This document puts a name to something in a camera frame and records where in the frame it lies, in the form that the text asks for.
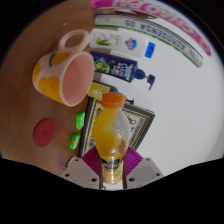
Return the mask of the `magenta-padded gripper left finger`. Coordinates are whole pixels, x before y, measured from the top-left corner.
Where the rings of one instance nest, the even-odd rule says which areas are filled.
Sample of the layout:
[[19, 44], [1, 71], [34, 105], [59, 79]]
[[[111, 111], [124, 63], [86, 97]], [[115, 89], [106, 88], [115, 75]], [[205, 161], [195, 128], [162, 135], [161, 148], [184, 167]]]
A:
[[93, 147], [82, 158], [74, 156], [68, 163], [62, 178], [84, 188], [102, 188], [101, 160]]

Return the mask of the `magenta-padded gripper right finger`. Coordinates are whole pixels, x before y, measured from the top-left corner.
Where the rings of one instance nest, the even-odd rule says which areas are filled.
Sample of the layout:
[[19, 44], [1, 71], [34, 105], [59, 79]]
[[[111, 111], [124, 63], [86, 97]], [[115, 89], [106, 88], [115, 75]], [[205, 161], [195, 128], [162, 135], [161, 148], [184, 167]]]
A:
[[162, 172], [151, 158], [143, 158], [136, 150], [128, 148], [123, 163], [124, 189], [140, 188], [162, 177]]

